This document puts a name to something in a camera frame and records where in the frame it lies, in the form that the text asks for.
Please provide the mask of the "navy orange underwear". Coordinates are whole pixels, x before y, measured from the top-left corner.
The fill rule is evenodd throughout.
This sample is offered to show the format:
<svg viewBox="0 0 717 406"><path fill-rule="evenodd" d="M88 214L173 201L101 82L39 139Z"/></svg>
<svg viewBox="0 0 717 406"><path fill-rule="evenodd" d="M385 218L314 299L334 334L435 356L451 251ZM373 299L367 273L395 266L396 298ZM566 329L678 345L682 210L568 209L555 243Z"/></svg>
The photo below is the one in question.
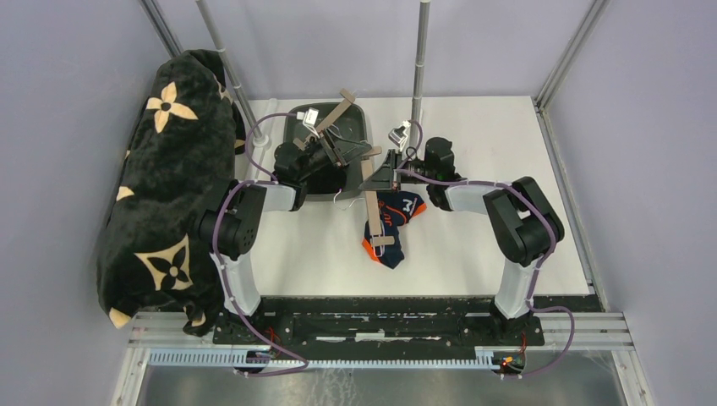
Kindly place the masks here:
<svg viewBox="0 0 717 406"><path fill-rule="evenodd" d="M395 269L405 259L399 239L399 228L408 225L413 217L424 212L426 204L420 195L409 191L378 192L377 200L382 220L382 234L393 237L394 244L373 248L370 243L369 224L366 223L362 246L370 259Z"/></svg>

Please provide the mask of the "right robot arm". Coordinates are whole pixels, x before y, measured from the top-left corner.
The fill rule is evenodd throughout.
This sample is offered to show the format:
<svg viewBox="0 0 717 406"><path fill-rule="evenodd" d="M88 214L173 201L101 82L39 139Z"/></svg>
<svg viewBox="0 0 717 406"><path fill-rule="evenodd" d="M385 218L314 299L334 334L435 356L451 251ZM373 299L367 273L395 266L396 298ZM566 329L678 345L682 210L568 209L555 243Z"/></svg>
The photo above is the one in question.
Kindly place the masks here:
<svg viewBox="0 0 717 406"><path fill-rule="evenodd" d="M491 338L510 344L534 313L537 276L565 236L565 228L537 181L529 176L510 183L470 180L455 167L452 142L427 140L421 158L406 159L390 150L360 184L363 191L397 195L404 184L425 184L431 202L443 211L486 215L505 261L498 293L490 304Z"/></svg>

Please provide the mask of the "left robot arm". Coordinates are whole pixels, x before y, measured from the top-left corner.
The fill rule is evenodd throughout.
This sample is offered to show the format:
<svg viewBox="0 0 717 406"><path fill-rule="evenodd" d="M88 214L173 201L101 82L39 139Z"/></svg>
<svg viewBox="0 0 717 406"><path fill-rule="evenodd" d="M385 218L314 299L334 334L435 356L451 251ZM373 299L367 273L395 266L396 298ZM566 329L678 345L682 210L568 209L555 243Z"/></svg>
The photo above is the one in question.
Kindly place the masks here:
<svg viewBox="0 0 717 406"><path fill-rule="evenodd" d="M205 198L194 232L210 246L225 291L225 308L238 315L237 337L248 344L265 336L265 320L256 315L261 297L255 285L250 251L266 211L298 211L309 193L309 179L328 167L345 168L381 152L367 141L330 134L295 139L274 151L270 181L220 179Z"/></svg>

